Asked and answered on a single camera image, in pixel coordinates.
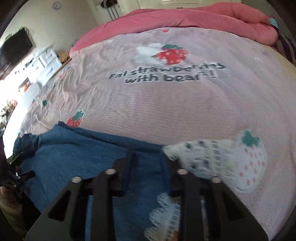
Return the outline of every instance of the rolled pink comforter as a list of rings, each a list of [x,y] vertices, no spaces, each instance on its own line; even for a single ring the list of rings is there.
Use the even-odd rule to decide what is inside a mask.
[[[70,53],[119,34],[162,27],[210,28],[273,45],[278,34],[261,11],[241,3],[221,2],[190,9],[138,9],[83,35]]]

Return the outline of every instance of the strawberry print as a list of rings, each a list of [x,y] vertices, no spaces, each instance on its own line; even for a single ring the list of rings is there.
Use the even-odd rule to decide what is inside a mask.
[[[187,57],[187,50],[177,45],[164,45],[162,48],[164,52],[158,53],[156,56],[160,59],[166,59],[168,65],[179,64],[181,60]]]
[[[74,116],[72,116],[68,121],[67,125],[70,127],[79,127],[82,121],[84,113],[81,111],[77,111]]]

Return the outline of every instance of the blue garment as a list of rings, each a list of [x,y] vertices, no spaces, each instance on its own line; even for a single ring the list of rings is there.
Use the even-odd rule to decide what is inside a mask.
[[[161,146],[82,128],[71,128],[59,122],[41,134],[25,134],[15,142],[14,153],[35,151],[23,161],[23,172],[33,170],[36,177],[25,183],[25,193],[42,212],[74,176],[95,177],[112,167],[113,161],[125,157],[132,147],[139,163],[131,171],[126,195],[113,198],[116,238],[119,241],[146,240],[143,232],[151,227],[149,213],[159,207],[157,195],[168,191],[161,166],[165,155]],[[86,240],[90,217],[87,218]]]

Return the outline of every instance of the wall-mounted tv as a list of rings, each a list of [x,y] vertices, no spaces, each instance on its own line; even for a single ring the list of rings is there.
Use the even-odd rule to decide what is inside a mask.
[[[0,48],[0,80],[5,79],[32,47],[25,28],[21,28],[3,43]]]

